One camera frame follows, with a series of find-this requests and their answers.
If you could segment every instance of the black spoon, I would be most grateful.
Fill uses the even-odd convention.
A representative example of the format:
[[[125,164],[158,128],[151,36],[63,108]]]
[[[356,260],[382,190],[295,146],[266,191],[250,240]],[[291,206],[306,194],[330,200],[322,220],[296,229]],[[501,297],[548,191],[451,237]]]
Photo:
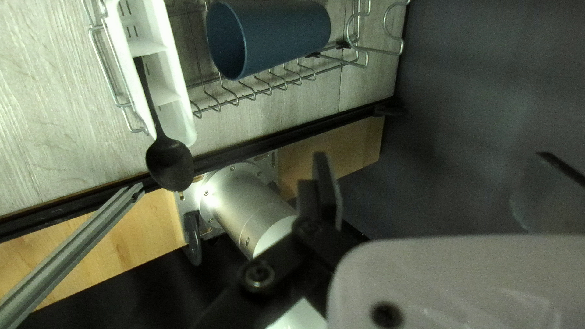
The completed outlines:
[[[164,134],[150,96],[142,57],[134,58],[134,65],[138,71],[156,130],[156,140],[146,151],[146,167],[154,180],[163,188],[173,192],[182,192],[193,181],[195,166],[191,152],[185,144]]]

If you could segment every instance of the screw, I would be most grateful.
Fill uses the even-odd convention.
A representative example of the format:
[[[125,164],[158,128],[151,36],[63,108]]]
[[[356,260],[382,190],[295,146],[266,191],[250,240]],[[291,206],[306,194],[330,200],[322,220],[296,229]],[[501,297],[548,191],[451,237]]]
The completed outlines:
[[[380,303],[374,306],[371,311],[371,319],[380,328],[397,328],[402,324],[402,312],[392,305]]]
[[[246,284],[261,288],[266,287],[274,280],[274,269],[266,263],[259,263],[249,266],[245,271]]]
[[[301,224],[301,230],[308,235],[314,235],[319,232],[320,229],[321,227],[315,221],[307,220]]]

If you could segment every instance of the light wooden wall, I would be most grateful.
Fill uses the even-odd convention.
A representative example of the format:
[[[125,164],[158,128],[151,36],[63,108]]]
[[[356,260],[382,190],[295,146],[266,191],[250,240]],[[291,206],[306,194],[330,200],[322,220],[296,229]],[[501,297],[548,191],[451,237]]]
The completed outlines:
[[[283,196],[311,176],[312,154],[330,155],[338,177],[374,163],[380,153],[383,118],[368,118],[279,150]],[[0,296],[43,260],[90,214],[0,244]],[[39,307],[107,280],[185,244],[173,194],[145,195],[47,296]]]
[[[332,40],[342,35],[349,1],[321,0],[333,20]],[[395,14],[396,31],[403,14]],[[84,15],[81,0],[0,2],[0,215],[146,170],[143,157],[151,140],[128,132],[112,105]],[[171,19],[177,40],[182,39],[180,20]],[[364,37],[373,46],[384,45],[381,15],[372,15]],[[188,77],[193,65],[185,57],[188,51],[179,48]],[[192,152],[388,97],[396,65],[396,57],[373,54],[367,69],[345,67],[286,92],[276,90],[270,98],[261,95],[220,114],[207,112],[196,119],[199,139]]]

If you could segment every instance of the dark gray wall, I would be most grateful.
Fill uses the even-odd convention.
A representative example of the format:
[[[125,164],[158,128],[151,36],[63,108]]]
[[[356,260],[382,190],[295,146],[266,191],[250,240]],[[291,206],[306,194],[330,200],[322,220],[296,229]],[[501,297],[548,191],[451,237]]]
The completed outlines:
[[[585,169],[585,1],[412,0],[381,160],[341,180],[371,238],[520,232],[529,157]]]

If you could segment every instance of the dark blue cup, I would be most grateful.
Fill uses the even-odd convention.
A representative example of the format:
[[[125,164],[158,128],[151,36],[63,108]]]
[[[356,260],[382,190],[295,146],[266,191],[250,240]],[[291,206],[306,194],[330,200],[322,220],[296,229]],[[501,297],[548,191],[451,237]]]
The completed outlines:
[[[230,80],[317,52],[331,35],[327,10],[314,1],[217,1],[206,26],[211,58]]]

